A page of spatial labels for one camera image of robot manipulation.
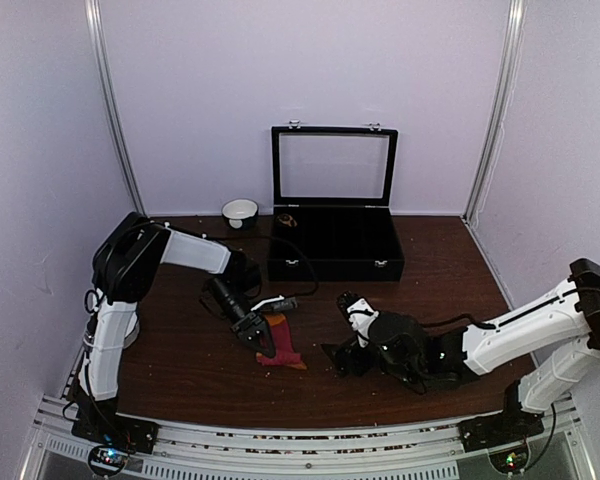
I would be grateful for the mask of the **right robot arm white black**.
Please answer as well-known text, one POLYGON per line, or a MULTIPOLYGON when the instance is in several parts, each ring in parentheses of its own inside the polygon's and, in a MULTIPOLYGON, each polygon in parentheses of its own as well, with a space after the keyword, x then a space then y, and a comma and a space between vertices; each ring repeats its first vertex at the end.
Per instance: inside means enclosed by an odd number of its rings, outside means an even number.
POLYGON ((322 349, 342 376, 374 367, 424 395, 478 380, 501 365, 548 345, 556 348, 535 371, 514 381, 493 419, 499 440, 515 440, 551 404, 600 365, 600 265, 581 258, 543 296, 504 315, 478 321, 460 314, 450 331, 430 334, 414 317, 373 308, 346 291, 336 304, 352 337, 322 349))

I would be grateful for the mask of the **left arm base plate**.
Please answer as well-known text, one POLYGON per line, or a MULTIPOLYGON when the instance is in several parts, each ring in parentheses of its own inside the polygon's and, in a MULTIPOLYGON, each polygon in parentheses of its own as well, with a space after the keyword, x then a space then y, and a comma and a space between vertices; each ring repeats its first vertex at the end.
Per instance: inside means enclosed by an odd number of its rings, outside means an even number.
POLYGON ((148 420, 117 414, 105 419, 91 406, 78 409, 71 433, 75 437, 127 453, 151 454, 158 430, 159 425, 148 420))

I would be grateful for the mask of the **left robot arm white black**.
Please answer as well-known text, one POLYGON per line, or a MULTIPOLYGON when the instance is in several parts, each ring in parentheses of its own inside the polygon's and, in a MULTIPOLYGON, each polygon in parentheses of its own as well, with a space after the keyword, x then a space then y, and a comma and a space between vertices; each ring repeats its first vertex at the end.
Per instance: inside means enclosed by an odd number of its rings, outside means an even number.
POLYGON ((123 421, 115 415, 122 352, 139 323, 138 306, 163 264, 210 274, 207 289, 234 335, 267 358, 276 355, 267 320, 244 295, 252 273, 244 254, 129 213, 94 254, 92 288, 85 295, 91 318, 75 402, 79 420, 103 444, 113 444, 123 436, 123 421))

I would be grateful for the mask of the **black tan argyle sock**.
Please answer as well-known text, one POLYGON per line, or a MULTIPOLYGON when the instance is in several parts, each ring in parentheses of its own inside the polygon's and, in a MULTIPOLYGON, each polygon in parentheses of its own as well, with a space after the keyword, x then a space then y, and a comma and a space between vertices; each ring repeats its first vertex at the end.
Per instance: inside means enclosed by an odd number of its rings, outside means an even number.
POLYGON ((275 216, 275 224, 282 228, 296 228, 297 220, 289 213, 280 213, 275 216))

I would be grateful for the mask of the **maroon orange-toed sock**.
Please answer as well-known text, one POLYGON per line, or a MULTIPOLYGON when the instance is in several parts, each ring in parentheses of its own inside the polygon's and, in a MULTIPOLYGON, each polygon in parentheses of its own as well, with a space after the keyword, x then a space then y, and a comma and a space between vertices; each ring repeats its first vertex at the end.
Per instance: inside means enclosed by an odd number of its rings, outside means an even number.
POLYGON ((271 330, 276 355, 273 358, 268 358, 261 353, 257 353, 256 361, 267 367, 284 366, 296 370, 306 370, 307 366, 302 360, 301 354, 294 349, 286 316, 282 313, 267 313, 264 318, 271 330))

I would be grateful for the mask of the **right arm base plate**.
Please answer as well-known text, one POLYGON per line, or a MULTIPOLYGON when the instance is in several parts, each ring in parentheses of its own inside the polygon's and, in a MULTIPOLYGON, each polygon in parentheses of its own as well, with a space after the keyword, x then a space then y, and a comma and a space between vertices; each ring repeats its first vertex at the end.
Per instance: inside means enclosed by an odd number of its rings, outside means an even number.
POLYGON ((461 421, 457 428, 466 452, 492 449, 544 432, 543 413, 522 410, 519 402, 495 414, 461 421))

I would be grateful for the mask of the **black display case glass lid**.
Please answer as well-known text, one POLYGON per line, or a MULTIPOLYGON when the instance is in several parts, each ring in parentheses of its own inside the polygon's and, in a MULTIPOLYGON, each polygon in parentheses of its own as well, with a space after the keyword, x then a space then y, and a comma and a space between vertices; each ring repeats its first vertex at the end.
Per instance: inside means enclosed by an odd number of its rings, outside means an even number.
POLYGON ((405 259, 389 207, 398 139, 375 125, 272 127, 270 280, 400 280, 405 259), (298 226, 277 226, 280 213, 298 226))

